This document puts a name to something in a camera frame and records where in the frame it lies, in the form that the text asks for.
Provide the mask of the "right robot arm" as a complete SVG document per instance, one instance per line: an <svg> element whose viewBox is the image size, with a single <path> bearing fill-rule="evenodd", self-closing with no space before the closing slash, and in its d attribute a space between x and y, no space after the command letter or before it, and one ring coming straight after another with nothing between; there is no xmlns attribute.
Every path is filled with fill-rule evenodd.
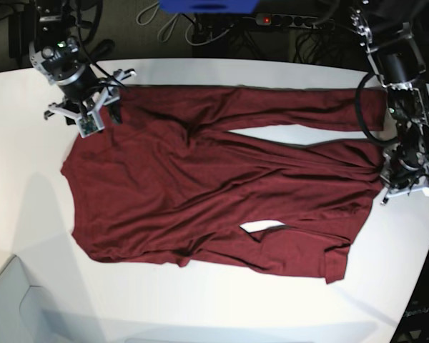
<svg viewBox="0 0 429 343"><path fill-rule="evenodd" d="M63 94L50 104L44 118L62 116L84 136L103 130L102 109L115 124L122 123L120 91L134 69L110 74L99 60L115 43L105 39L88 50L102 18L102 1L36 1L35 36L29 43L29 61L49 84Z"/></svg>

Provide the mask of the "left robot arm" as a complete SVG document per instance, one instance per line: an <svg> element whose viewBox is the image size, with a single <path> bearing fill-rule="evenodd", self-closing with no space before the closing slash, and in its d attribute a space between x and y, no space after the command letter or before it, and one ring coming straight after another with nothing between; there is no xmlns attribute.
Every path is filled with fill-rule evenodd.
<svg viewBox="0 0 429 343"><path fill-rule="evenodd" d="M422 192L429 197L429 93L426 64L415 40L413 21L426 1L354 1L350 18L371 70L355 91L357 122L367 139L383 148L380 178L387 189L382 203ZM364 120L361 95L377 78L387 94L396 136L381 140Z"/></svg>

